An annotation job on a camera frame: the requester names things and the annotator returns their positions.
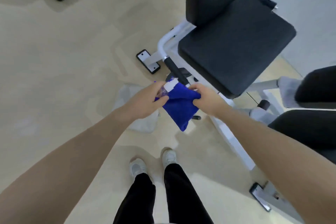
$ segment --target wall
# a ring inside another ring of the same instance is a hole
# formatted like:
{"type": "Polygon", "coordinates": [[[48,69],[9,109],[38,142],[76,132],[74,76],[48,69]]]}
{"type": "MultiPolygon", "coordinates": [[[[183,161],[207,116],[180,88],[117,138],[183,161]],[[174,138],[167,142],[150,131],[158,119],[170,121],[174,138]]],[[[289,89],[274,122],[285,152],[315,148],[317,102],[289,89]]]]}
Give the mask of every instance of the wall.
{"type": "Polygon", "coordinates": [[[336,65],[336,0],[274,1],[277,14],[297,30],[282,56],[303,76],[336,65]]]}

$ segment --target plastic bottle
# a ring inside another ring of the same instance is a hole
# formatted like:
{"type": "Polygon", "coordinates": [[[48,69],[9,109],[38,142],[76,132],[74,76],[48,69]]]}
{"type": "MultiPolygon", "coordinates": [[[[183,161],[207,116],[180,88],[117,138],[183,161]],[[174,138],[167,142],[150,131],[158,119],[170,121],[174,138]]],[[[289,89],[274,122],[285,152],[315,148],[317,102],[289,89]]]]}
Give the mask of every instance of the plastic bottle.
{"type": "Polygon", "coordinates": [[[179,80],[177,78],[171,80],[170,82],[167,82],[164,86],[161,87],[159,92],[157,93],[157,98],[162,98],[166,95],[168,95],[169,92],[173,90],[173,88],[176,86],[176,84],[179,83],[179,80]]]}

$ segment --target pant leg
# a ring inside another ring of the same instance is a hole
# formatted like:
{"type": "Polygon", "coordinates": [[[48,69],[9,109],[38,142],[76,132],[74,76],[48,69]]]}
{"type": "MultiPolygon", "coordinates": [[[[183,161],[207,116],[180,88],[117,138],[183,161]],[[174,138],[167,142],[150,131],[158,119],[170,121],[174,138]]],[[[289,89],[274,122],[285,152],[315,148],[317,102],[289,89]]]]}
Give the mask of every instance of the pant leg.
{"type": "Polygon", "coordinates": [[[213,224],[193,185],[179,164],[170,164],[164,174],[169,222],[213,224]]]}
{"type": "Polygon", "coordinates": [[[122,201],[113,224],[154,223],[155,185],[147,174],[140,174],[122,201]]]}

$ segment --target foot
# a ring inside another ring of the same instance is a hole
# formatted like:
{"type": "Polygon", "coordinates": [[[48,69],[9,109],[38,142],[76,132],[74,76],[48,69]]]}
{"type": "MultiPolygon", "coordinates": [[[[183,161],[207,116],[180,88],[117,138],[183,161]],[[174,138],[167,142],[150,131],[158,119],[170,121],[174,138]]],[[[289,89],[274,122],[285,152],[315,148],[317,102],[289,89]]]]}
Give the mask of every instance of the foot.
{"type": "Polygon", "coordinates": [[[177,163],[176,152],[172,149],[165,150],[165,152],[162,154],[163,169],[166,169],[168,165],[173,163],[177,163]]]}
{"type": "Polygon", "coordinates": [[[135,177],[139,174],[146,174],[147,173],[147,167],[145,162],[141,158],[137,158],[136,160],[133,160],[129,164],[129,171],[131,172],[132,177],[135,179],[135,177]]]}

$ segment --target blue cloth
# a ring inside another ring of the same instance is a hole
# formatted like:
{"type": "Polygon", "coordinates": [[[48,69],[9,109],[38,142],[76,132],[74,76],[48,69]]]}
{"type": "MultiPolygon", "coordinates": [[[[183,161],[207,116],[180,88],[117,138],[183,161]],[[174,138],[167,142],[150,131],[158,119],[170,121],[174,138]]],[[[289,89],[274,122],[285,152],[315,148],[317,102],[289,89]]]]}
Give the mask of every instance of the blue cloth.
{"type": "Polygon", "coordinates": [[[198,111],[193,100],[200,99],[201,95],[193,90],[189,90],[182,83],[178,83],[174,89],[168,93],[169,100],[163,106],[170,117],[175,121],[181,131],[184,131],[189,120],[198,111]]]}

